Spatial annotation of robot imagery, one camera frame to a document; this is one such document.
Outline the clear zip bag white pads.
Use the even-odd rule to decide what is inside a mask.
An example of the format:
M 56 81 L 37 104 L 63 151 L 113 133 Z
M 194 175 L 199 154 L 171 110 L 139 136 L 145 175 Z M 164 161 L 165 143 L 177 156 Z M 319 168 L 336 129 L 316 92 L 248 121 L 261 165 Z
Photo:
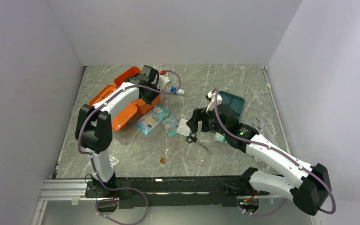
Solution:
M 187 120 L 184 118 L 180 119 L 179 125 L 177 127 L 176 133 L 183 135 L 183 136 L 189 136 L 189 134 L 191 133 L 190 128 L 188 127 L 188 125 L 186 124 Z

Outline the orange medicine box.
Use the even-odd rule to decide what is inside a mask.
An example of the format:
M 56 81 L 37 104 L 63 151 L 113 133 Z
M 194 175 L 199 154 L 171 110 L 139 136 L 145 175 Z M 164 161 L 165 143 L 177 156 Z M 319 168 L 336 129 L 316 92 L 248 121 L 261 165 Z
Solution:
M 152 104 L 147 104 L 139 98 L 139 88 L 124 90 L 125 87 L 134 85 L 129 79 L 141 72 L 141 69 L 136 66 L 131 67 L 115 78 L 113 84 L 107 85 L 89 102 L 89 105 L 95 108 L 102 106 L 100 111 L 110 113 L 111 128 L 114 131 L 122 129 L 135 115 L 144 116 L 161 101 L 159 93 Z

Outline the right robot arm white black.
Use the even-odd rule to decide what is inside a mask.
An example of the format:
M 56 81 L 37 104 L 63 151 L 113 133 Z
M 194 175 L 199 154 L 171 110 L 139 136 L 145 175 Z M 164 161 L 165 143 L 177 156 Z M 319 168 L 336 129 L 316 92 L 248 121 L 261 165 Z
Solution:
M 197 131 L 214 131 L 223 135 L 231 147 L 262 160 L 280 173 L 272 175 L 248 168 L 240 176 L 240 190 L 244 194 L 269 192 L 292 201 L 311 216 L 319 211 L 336 212 L 328 169 L 320 163 L 311 165 L 280 149 L 254 127 L 239 122 L 228 104 L 219 104 L 213 109 L 196 108 L 186 125 L 191 130 L 188 142 L 196 139 Z

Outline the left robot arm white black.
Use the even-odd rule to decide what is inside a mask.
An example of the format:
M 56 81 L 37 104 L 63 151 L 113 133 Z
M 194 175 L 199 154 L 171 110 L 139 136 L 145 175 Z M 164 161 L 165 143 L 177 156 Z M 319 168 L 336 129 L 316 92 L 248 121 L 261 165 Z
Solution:
M 116 190 L 114 167 L 107 150 L 113 139 L 112 119 L 137 99 L 151 104 L 160 93 L 160 80 L 159 72 L 145 65 L 108 97 L 94 105 L 84 104 L 79 110 L 75 130 L 78 151 L 90 157 L 92 176 L 100 181 L 97 190 L 105 197 Z

